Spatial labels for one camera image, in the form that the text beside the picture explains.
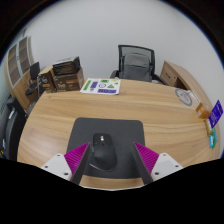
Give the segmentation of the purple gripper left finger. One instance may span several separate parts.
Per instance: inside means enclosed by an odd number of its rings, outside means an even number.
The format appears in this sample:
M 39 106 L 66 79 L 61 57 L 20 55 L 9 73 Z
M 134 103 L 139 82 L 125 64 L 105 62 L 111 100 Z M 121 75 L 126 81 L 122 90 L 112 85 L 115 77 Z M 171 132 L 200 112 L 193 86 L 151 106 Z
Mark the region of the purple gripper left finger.
M 54 155 L 42 166 L 42 169 L 79 185 L 90 153 L 90 143 L 87 142 L 66 154 Z

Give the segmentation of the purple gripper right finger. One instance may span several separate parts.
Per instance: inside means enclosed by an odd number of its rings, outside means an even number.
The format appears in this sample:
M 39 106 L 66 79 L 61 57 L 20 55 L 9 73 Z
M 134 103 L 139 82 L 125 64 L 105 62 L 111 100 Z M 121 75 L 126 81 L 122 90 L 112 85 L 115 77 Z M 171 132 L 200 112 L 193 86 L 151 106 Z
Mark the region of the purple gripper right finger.
M 133 156 L 145 185 L 182 169 L 169 154 L 158 154 L 137 142 L 133 143 Z

